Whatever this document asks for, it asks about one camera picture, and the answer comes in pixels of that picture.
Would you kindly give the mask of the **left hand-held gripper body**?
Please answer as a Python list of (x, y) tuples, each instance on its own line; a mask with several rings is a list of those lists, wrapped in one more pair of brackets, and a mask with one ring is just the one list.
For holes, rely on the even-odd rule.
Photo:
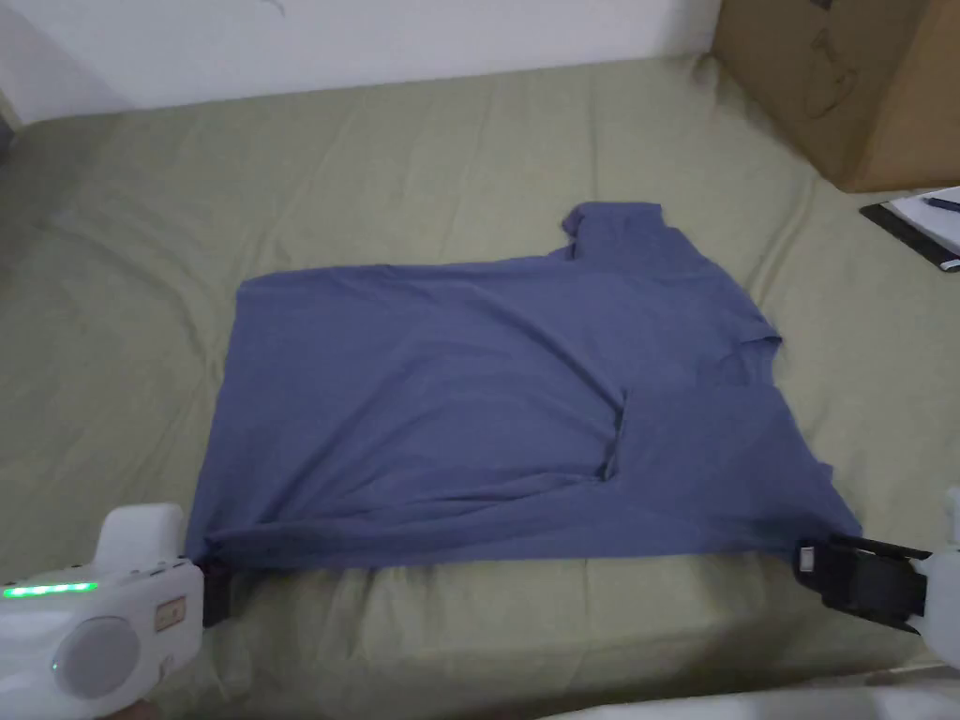
[(230, 615), (230, 572), (182, 551), (176, 504), (120, 506), (91, 561), (7, 582), (1, 599), (6, 719), (95, 719), (146, 697)]

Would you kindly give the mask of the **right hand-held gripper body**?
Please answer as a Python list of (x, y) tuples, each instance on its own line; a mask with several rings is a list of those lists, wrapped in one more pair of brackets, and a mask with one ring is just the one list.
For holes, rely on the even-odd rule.
[(912, 561), (913, 569), (926, 579), (922, 615), (908, 625), (927, 648), (943, 662), (959, 662), (959, 488), (949, 498), (950, 543), (925, 560)]

